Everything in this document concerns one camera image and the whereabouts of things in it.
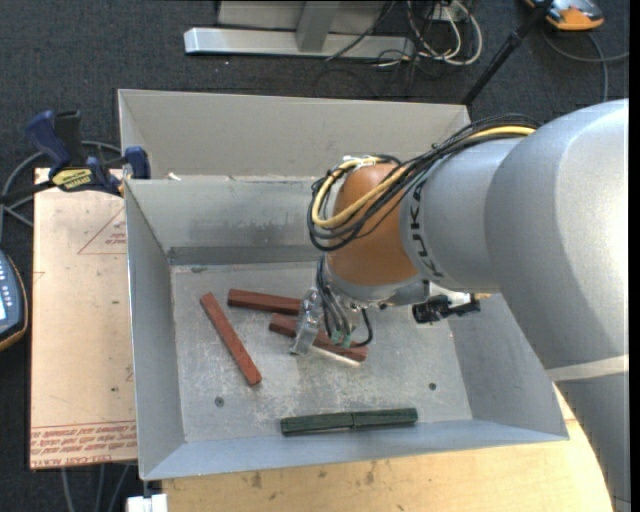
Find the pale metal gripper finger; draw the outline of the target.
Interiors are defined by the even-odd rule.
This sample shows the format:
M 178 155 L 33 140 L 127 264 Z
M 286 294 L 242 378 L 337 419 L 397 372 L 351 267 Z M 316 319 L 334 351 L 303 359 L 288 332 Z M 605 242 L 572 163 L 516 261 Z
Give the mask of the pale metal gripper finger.
M 317 325 L 321 319 L 321 297 L 316 287 L 307 290 L 300 303 L 299 320 L 309 325 Z
M 315 341 L 320 328 L 320 321 L 316 317 L 304 316 L 296 321 L 294 338 L 289 345 L 289 353 L 306 355 Z

